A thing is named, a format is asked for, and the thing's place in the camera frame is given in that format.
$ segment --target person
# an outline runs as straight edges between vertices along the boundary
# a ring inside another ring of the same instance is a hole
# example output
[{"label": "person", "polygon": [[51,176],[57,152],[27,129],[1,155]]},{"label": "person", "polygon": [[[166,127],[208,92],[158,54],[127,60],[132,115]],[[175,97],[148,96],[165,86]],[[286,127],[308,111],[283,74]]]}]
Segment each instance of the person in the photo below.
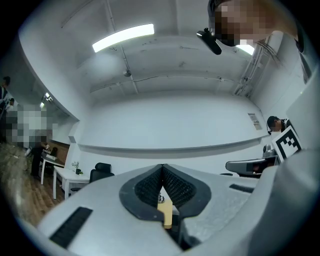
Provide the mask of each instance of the person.
[{"label": "person", "polygon": [[41,154],[43,150],[50,152],[50,147],[47,142],[47,136],[43,136],[43,131],[40,131],[40,136],[35,137],[35,142],[33,143],[34,147],[31,150],[33,154],[33,160],[31,164],[31,176],[33,176],[36,180],[40,181],[41,178],[39,177],[39,165],[41,162]]},{"label": "person", "polygon": [[5,76],[3,78],[3,82],[0,88],[0,109],[3,109],[5,106],[6,96],[8,94],[7,88],[10,85],[10,81],[11,81],[10,76]]},{"label": "person", "polygon": [[241,40],[255,42],[276,57],[264,39],[274,31],[289,35],[296,42],[304,83],[316,68],[318,58],[300,23],[274,0],[210,0],[209,26],[214,36],[227,46],[240,45]]},{"label": "person", "polygon": [[293,128],[289,119],[279,119],[273,115],[268,118],[266,124],[270,128],[271,132],[283,132],[289,126]]},{"label": "person", "polygon": [[14,110],[14,106],[15,106],[15,99],[11,98],[11,99],[9,99],[9,101],[6,104],[4,109],[5,109],[6,112],[10,112],[10,111]]}]

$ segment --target white curved wall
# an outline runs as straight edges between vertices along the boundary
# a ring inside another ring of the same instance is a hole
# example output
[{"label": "white curved wall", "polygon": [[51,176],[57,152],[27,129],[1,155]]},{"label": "white curved wall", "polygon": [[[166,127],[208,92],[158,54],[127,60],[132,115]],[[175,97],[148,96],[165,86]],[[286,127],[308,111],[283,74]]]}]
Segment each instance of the white curved wall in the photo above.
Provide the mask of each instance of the white curved wall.
[{"label": "white curved wall", "polygon": [[62,9],[63,3],[44,1],[25,20],[18,36],[26,62],[35,77],[67,112],[78,120],[84,120],[92,102],[86,94],[86,84],[73,75],[76,70],[73,47],[63,40],[61,30],[63,11],[67,12]]},{"label": "white curved wall", "polygon": [[226,162],[228,161],[261,158],[263,146],[264,144],[260,143],[259,140],[205,149],[198,148],[168,151],[112,151],[108,149],[81,146],[79,168],[88,177],[97,163],[110,164],[111,171],[115,175],[157,164],[176,164],[206,173],[221,174],[229,172],[226,170]]},{"label": "white curved wall", "polygon": [[186,149],[221,146],[267,135],[248,116],[259,108],[246,98],[209,92],[158,92],[98,104],[81,145],[118,149]]}]

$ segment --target white desk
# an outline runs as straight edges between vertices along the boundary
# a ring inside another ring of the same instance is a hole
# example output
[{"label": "white desk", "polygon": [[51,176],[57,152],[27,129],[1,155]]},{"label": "white desk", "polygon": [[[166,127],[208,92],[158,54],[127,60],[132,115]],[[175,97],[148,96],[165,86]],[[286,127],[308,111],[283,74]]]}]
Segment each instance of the white desk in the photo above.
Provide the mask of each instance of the white desk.
[{"label": "white desk", "polygon": [[61,166],[61,167],[64,167],[65,164],[63,162],[61,162],[60,160],[58,160],[58,159],[53,161],[52,159],[47,158],[46,157],[46,153],[42,153],[41,156],[43,158],[42,171],[41,171],[41,185],[43,185],[44,184],[44,174],[45,174],[46,163],[51,163],[51,164],[53,164],[55,166]]},{"label": "white desk", "polygon": [[89,178],[84,175],[78,175],[75,171],[61,168],[61,167],[54,167],[53,172],[53,199],[57,198],[57,173],[65,179],[64,185],[64,199],[66,200],[69,197],[69,183],[89,183]]}]

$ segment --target wooden block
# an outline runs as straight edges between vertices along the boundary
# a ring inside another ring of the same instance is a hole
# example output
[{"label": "wooden block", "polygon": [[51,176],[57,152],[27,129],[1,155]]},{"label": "wooden block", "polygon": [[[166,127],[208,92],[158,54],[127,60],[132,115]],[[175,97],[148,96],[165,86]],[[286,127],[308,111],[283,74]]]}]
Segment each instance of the wooden block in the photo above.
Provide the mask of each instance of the wooden block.
[{"label": "wooden block", "polygon": [[166,199],[163,203],[158,203],[157,209],[164,214],[164,224],[163,227],[165,229],[171,229],[172,227],[172,213],[173,213],[173,205],[172,201]]}]

